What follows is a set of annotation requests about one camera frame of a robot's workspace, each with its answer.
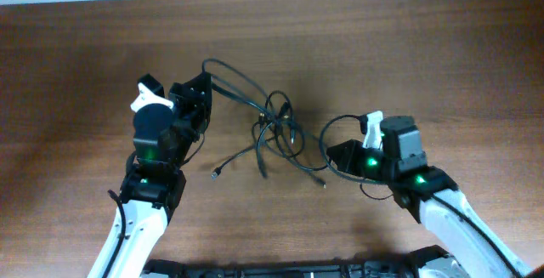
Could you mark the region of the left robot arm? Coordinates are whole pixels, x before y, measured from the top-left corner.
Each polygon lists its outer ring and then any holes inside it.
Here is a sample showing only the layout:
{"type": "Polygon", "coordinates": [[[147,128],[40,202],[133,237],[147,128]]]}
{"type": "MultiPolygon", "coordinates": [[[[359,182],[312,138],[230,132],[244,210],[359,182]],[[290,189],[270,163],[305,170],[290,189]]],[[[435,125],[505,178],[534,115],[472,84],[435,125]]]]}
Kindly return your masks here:
{"type": "Polygon", "coordinates": [[[109,235],[89,274],[138,277],[165,233],[186,184],[181,170],[190,147],[211,121],[212,78],[202,72],[169,90],[150,74],[138,80],[131,103],[134,151],[126,162],[109,235]]]}

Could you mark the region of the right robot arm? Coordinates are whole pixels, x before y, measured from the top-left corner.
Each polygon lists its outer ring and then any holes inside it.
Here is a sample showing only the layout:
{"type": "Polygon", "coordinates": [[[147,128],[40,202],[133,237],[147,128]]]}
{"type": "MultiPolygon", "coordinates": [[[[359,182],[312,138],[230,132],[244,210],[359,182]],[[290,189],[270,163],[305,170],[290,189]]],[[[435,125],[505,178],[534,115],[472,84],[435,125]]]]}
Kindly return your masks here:
{"type": "Polygon", "coordinates": [[[428,164],[411,116],[357,116],[362,140],[320,143],[327,167],[343,179],[387,186],[396,204],[440,241],[409,254],[403,275],[414,277],[537,277],[479,217],[458,184],[428,164]]]}

